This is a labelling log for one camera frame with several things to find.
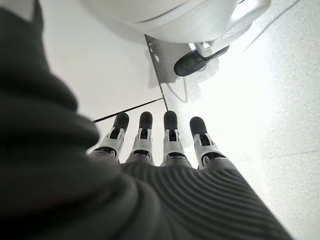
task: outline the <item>ribbed fabric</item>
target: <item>ribbed fabric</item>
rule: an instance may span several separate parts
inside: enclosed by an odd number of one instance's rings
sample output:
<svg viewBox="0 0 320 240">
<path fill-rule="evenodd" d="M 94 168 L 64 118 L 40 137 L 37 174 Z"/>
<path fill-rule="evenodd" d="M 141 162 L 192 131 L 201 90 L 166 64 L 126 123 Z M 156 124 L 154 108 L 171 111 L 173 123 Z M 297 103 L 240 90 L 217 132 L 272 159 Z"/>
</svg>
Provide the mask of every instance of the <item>ribbed fabric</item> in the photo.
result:
<svg viewBox="0 0 320 240">
<path fill-rule="evenodd" d="M 235 169 L 142 163 L 125 163 L 121 168 L 152 186 L 164 208 L 192 239 L 291 239 Z"/>
</svg>

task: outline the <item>black fingertip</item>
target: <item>black fingertip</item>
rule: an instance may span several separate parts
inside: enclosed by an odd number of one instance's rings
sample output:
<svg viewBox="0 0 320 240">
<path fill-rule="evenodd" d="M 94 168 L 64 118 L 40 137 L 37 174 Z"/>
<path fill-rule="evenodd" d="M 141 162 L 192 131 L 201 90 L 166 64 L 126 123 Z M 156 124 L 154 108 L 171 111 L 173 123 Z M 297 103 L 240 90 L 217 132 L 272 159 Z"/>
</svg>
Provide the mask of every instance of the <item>black fingertip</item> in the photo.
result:
<svg viewBox="0 0 320 240">
<path fill-rule="evenodd" d="M 125 112 L 120 112 L 114 120 L 113 127 L 115 129 L 123 129 L 125 132 L 127 131 L 129 124 L 129 116 Z"/>
<path fill-rule="evenodd" d="M 201 134 L 207 133 L 207 128 L 206 128 L 205 122 L 203 121 L 203 119 L 201 117 L 198 117 L 198 116 L 191 118 L 190 129 L 191 129 L 191 133 L 192 133 L 193 138 L 196 134 L 201 135 Z"/>
<path fill-rule="evenodd" d="M 140 116 L 139 129 L 152 130 L 152 122 L 153 122 L 152 114 L 148 111 L 143 112 Z"/>
<path fill-rule="evenodd" d="M 178 129 L 178 119 L 177 115 L 174 111 L 167 111 L 163 117 L 164 130 L 169 129 L 170 131 L 174 131 Z"/>
</svg>

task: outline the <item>gray textured surface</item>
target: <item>gray textured surface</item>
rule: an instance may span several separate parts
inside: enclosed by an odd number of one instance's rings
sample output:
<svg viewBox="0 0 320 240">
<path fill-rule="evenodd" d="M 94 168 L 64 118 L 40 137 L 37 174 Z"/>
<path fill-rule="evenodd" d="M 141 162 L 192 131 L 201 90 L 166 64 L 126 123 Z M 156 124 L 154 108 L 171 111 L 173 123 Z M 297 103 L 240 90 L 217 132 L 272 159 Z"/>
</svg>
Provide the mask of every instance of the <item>gray textured surface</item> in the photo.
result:
<svg viewBox="0 0 320 240">
<path fill-rule="evenodd" d="M 200 116 L 299 240 L 320 239 L 319 19 L 318 0 L 274 0 L 225 55 L 187 77 L 173 71 L 187 44 L 147 38 L 191 164 L 197 166 L 189 120 Z"/>
</svg>

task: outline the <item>floor tile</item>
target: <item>floor tile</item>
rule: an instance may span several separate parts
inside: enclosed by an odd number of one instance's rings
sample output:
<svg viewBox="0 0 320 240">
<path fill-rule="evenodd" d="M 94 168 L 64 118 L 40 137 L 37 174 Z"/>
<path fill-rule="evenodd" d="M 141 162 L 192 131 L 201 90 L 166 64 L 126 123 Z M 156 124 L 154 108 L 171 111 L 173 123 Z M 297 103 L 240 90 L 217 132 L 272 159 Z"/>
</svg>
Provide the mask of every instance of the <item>floor tile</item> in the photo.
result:
<svg viewBox="0 0 320 240">
<path fill-rule="evenodd" d="M 267 205 L 296 240 L 320 238 L 320 151 L 264 159 Z"/>
<path fill-rule="evenodd" d="M 101 17 L 86 1 L 40 1 L 54 74 L 79 112 L 96 120 L 162 97 L 144 34 Z"/>
<path fill-rule="evenodd" d="M 124 163 L 128 158 L 132 146 L 135 141 L 135 137 L 139 128 L 140 115 L 148 111 L 153 116 L 152 125 L 152 138 L 153 138 L 153 161 L 156 166 L 159 166 L 163 161 L 163 147 L 164 147 L 164 114 L 167 111 L 163 100 L 159 100 L 139 108 L 127 111 L 126 113 L 130 117 L 129 126 L 125 133 L 124 144 L 122 152 L 120 154 L 120 162 Z M 96 126 L 100 132 L 101 139 L 110 131 L 116 117 L 111 117 L 103 121 L 96 123 Z"/>
<path fill-rule="evenodd" d="M 189 120 L 198 115 L 237 162 L 320 150 L 320 34 L 306 27 L 317 22 L 319 4 L 274 0 L 225 55 L 187 77 L 173 70 L 187 44 L 148 39 L 186 148 L 193 145 Z"/>
</svg>

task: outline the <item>robot finger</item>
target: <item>robot finger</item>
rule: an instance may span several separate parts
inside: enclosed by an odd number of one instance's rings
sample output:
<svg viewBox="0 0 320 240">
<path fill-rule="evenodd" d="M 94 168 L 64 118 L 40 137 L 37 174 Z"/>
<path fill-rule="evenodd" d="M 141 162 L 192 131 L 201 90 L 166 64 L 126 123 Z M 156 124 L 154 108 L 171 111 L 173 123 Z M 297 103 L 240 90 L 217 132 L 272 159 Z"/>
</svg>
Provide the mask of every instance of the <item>robot finger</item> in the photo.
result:
<svg viewBox="0 0 320 240">
<path fill-rule="evenodd" d="M 120 112 L 113 123 L 110 132 L 104 137 L 99 147 L 94 151 L 108 153 L 113 159 L 119 162 L 119 156 L 125 141 L 125 134 L 129 124 L 129 116 Z"/>
<path fill-rule="evenodd" d="M 167 111 L 164 114 L 163 123 L 163 162 L 161 166 L 180 165 L 191 167 L 182 146 L 176 113 L 174 111 Z"/>
<path fill-rule="evenodd" d="M 205 122 L 202 118 L 195 116 L 190 120 L 190 129 L 194 142 L 194 150 L 198 160 L 199 169 L 212 166 L 218 159 L 228 160 L 211 140 L 207 133 Z"/>
<path fill-rule="evenodd" d="M 154 165 L 152 156 L 152 114 L 145 111 L 140 116 L 139 129 L 126 163 L 141 162 Z"/>
</svg>

